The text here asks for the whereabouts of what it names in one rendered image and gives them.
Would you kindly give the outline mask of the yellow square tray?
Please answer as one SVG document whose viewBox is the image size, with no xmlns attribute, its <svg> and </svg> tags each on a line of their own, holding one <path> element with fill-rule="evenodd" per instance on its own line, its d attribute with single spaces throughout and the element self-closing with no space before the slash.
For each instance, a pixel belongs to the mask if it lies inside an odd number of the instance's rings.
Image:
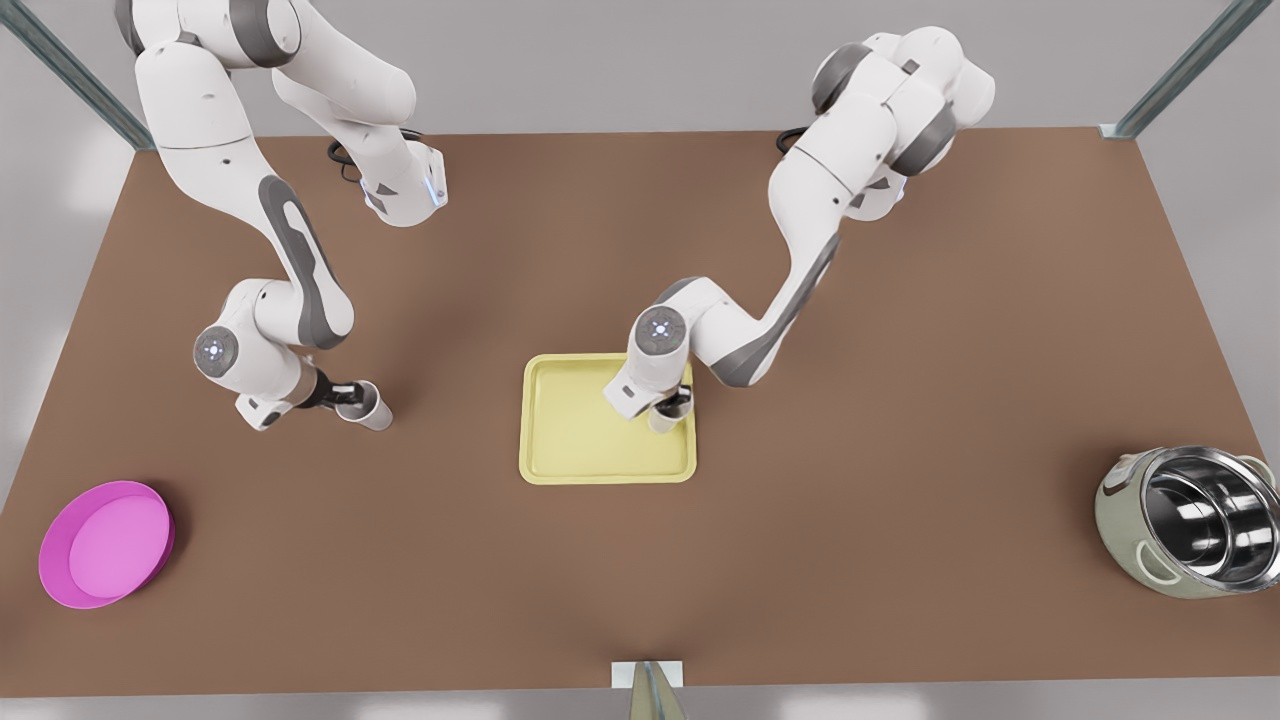
<svg viewBox="0 0 1280 720">
<path fill-rule="evenodd" d="M 535 486 L 668 484 L 698 466 L 691 418 L 659 434 L 603 389 L 623 354 L 541 354 L 524 370 L 518 469 Z"/>
</svg>

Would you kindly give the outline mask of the pink round bowl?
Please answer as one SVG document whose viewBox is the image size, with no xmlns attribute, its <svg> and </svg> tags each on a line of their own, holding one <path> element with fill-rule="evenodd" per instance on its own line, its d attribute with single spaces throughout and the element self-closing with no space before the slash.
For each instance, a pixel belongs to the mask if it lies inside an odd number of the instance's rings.
<svg viewBox="0 0 1280 720">
<path fill-rule="evenodd" d="M 101 609 L 148 584 L 168 561 L 177 525 L 150 486 L 114 480 L 72 500 L 50 524 L 38 579 L 68 609 Z"/>
</svg>

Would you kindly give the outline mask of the silver frame post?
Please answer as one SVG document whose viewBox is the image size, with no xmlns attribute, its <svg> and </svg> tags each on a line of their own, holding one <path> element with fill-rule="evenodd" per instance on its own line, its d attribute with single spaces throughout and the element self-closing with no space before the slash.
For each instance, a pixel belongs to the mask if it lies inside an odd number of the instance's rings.
<svg viewBox="0 0 1280 720">
<path fill-rule="evenodd" d="M 147 128 L 22 0 L 0 0 L 0 24 L 136 152 L 155 150 Z"/>
<path fill-rule="evenodd" d="M 684 687 L 682 661 L 612 662 L 611 687 L 630 689 L 628 720 L 689 720 L 675 692 Z"/>
<path fill-rule="evenodd" d="M 1199 37 L 1142 97 L 1112 124 L 1098 126 L 1103 138 L 1134 140 L 1160 117 L 1274 0 L 1231 0 Z"/>
</svg>

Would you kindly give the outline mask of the pale green steel pot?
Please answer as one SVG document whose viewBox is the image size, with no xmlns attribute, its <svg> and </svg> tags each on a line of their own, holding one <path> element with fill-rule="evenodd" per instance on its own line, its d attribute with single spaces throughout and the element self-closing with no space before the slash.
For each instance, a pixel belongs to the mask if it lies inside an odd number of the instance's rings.
<svg viewBox="0 0 1280 720">
<path fill-rule="evenodd" d="M 1280 480 L 1257 457 L 1194 445 L 1123 455 L 1094 493 L 1094 521 L 1114 561 L 1161 594 L 1280 584 Z"/>
</svg>

